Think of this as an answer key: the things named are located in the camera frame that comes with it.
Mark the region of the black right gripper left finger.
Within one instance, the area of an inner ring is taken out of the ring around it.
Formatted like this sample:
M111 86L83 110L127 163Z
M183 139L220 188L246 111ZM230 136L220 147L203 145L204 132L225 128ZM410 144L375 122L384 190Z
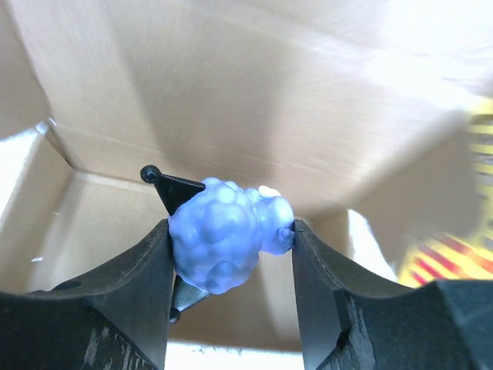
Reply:
M51 291L1 294L3 369L163 369L173 262L168 223Z

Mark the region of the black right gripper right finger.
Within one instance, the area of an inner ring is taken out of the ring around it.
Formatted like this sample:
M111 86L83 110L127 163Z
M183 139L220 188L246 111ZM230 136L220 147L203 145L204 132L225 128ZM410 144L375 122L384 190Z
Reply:
M490 369L492 283L389 281L326 245L303 220L292 250L307 369Z

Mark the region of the purple sheep toy figure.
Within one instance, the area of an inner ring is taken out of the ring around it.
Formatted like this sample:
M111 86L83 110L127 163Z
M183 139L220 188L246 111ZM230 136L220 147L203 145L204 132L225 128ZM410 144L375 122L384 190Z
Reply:
M243 189L233 181L201 182L140 170L168 211L176 279L170 323L212 294L244 284L265 252L282 255L294 246L294 213L289 201L270 187Z

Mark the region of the brown cardboard express box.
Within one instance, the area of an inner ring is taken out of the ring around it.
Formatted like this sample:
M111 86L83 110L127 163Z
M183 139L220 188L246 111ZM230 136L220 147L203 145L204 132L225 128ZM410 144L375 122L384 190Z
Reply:
M3 1L1 288L49 289L166 212L140 169L278 189L372 271L479 205L490 1Z

